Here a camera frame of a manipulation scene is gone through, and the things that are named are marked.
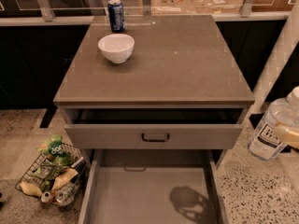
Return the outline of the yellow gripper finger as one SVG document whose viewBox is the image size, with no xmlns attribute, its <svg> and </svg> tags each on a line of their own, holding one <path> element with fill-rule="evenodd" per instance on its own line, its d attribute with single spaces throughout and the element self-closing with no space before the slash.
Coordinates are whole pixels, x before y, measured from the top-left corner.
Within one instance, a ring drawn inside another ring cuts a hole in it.
<svg viewBox="0 0 299 224">
<path fill-rule="evenodd" d="M 274 128 L 275 136 L 293 148 L 299 148 L 299 128 L 279 124 Z"/>
</svg>

